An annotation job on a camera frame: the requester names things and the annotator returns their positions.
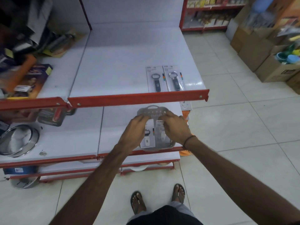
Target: bottle opener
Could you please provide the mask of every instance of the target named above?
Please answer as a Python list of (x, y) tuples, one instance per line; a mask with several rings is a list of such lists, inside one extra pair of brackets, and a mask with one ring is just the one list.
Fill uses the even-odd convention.
[(154, 79), (156, 92), (160, 92), (161, 91), (160, 83), (159, 83), (160, 75), (158, 73), (152, 74), (152, 78)]
[(174, 84), (174, 88), (176, 91), (180, 91), (180, 85), (179, 85), (179, 82), (178, 82), (178, 74), (177, 72), (171, 72), (169, 73), (169, 76), (172, 78), (173, 80), (173, 84)]
[(150, 137), (149, 137), (149, 135), (150, 135), (150, 130), (145, 130), (144, 139), (145, 139), (145, 145), (146, 146), (150, 146)]

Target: black sandal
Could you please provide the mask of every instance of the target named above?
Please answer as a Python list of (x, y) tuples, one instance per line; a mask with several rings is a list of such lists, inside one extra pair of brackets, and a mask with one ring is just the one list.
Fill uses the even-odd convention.
[(140, 191), (135, 191), (135, 192), (133, 192), (133, 194), (131, 195), (131, 198), (130, 198), (130, 205), (131, 205), (132, 210), (133, 210), (133, 213), (134, 213), (135, 215), (137, 214), (137, 211), (138, 211), (139, 207), (137, 207), (137, 208), (134, 210), (134, 208), (133, 208), (133, 206), (132, 206), (132, 203), (133, 203), (133, 198), (134, 198), (134, 197), (137, 197), (137, 193), (139, 193), (140, 196), (143, 198), (143, 196), (142, 196), (142, 194), (141, 194)]
[(182, 189), (183, 195), (185, 196), (185, 189), (183, 188), (182, 185), (180, 185), (180, 184), (177, 183), (177, 184), (174, 185), (174, 188), (173, 188), (173, 195), (172, 195), (171, 201), (175, 201), (175, 199), (178, 198), (178, 199), (179, 199), (179, 202), (183, 204), (184, 199), (183, 199), (181, 196), (179, 196), (179, 192), (177, 192), (177, 193), (175, 194), (175, 188), (176, 188), (176, 185), (178, 185), (178, 190), (179, 190), (179, 188)]

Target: person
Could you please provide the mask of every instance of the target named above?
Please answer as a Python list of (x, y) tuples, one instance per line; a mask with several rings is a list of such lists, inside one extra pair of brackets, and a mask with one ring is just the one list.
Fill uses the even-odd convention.
[[(73, 194), (50, 225), (92, 225), (94, 223), (119, 167), (142, 141), (148, 119), (149, 117), (140, 115), (129, 122), (111, 153)], [(227, 195), (254, 222), (258, 225), (300, 224), (300, 211), (295, 206), (198, 140), (191, 134), (182, 116), (178, 117), (168, 111), (160, 119), (164, 121), (167, 136), (191, 151)], [(184, 197), (184, 188), (176, 184), (171, 204), (148, 213), (141, 193), (136, 191), (130, 199), (135, 215), (129, 220), (128, 225), (202, 224), (182, 204)]]

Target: hand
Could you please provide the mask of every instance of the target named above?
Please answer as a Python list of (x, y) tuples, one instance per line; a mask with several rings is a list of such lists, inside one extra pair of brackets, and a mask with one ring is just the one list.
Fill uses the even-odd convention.
[(133, 119), (131, 119), (121, 138), (119, 139), (118, 146), (120, 146), (122, 150), (126, 150), (129, 153), (139, 146), (145, 137), (145, 125), (149, 119), (150, 117), (146, 115), (135, 116)]
[(159, 117), (163, 120), (166, 135), (173, 141), (183, 145), (187, 138), (192, 136), (190, 129), (182, 116), (178, 117), (171, 111)]

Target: person's right hand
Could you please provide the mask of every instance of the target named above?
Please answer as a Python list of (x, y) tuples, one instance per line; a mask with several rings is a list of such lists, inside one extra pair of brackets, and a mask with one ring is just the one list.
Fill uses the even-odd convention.
[(163, 120), (166, 135), (173, 141), (183, 145), (187, 138), (192, 136), (190, 129), (182, 116), (178, 117), (171, 111), (159, 117)]

